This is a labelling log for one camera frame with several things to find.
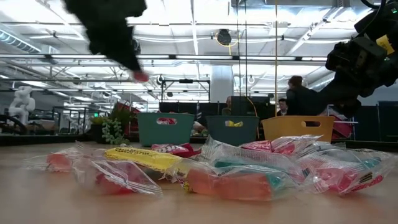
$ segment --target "yellow cable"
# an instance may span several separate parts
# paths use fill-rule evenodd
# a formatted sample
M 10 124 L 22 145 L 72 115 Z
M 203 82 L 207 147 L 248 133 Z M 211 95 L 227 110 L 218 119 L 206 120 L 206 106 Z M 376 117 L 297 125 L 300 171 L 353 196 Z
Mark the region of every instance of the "yellow cable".
M 278 99 L 278 0 L 275 0 L 275 117 L 277 116 L 277 105 L 276 101 Z
M 215 38 L 215 40 L 216 40 L 216 42 L 218 43 L 218 44 L 220 44 L 221 46 L 223 46 L 223 47 L 228 47 L 229 48 L 229 55 L 231 55 L 231 47 L 233 47 L 233 46 L 235 46 L 237 43 L 239 43 L 239 40 L 241 39 L 241 34 L 239 34 L 238 35 L 238 40 L 234 43 L 234 44 L 229 44 L 229 45 L 223 45 L 222 43 L 220 43 L 218 40 L 217 40 L 217 37 L 218 37 L 218 33 L 216 33 L 216 36 L 215 36 L 216 38 Z
M 254 105 L 254 103 L 249 99 L 248 96 L 244 96 L 244 97 L 246 97 L 246 99 L 248 99 L 248 101 L 253 105 L 254 114 L 256 115 L 256 117 L 258 117 L 258 115 L 257 115 L 257 109 L 256 109 L 256 106 Z M 259 126 L 257 126 L 257 138 L 260 140 Z

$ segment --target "yellow candy package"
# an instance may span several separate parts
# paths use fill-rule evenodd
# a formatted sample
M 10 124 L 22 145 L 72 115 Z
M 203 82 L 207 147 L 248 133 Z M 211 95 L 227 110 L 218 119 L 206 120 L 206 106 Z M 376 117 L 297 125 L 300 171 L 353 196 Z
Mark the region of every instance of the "yellow candy package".
M 169 153 L 156 152 L 133 147 L 116 147 L 105 151 L 105 157 L 112 160 L 133 161 L 136 164 L 165 172 L 182 158 Z

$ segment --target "potted plant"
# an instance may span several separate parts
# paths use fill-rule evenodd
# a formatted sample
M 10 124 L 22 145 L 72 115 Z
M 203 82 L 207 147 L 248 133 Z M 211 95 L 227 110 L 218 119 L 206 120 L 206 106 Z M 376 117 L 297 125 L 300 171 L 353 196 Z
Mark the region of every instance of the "potted plant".
M 100 144 L 126 144 L 128 141 L 124 138 L 124 130 L 130 120 L 130 111 L 115 105 L 108 117 L 91 119 L 93 140 Z
M 107 117 L 96 117 L 91 118 L 91 136 L 93 140 L 99 144 L 106 144 L 105 138 L 102 137 L 102 125 L 104 121 L 108 119 Z

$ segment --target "white statue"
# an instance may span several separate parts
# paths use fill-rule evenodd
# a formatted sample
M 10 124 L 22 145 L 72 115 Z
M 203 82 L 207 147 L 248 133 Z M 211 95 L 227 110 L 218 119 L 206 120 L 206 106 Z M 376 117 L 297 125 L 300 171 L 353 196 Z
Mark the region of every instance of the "white statue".
M 20 86 L 17 91 L 15 91 L 14 101 L 10 104 L 8 109 L 10 116 L 19 115 L 19 121 L 25 125 L 28 122 L 29 112 L 35 110 L 36 102 L 30 97 L 32 92 L 32 87 L 30 86 Z

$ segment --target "computer monitor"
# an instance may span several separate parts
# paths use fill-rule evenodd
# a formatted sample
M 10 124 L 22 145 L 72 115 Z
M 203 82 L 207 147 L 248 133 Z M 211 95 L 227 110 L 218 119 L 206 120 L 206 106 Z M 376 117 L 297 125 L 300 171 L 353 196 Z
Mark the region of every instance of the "computer monitor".
M 270 103 L 268 96 L 232 96 L 231 104 L 233 116 L 255 116 L 257 113 L 260 119 L 267 119 L 275 114 L 275 106 Z

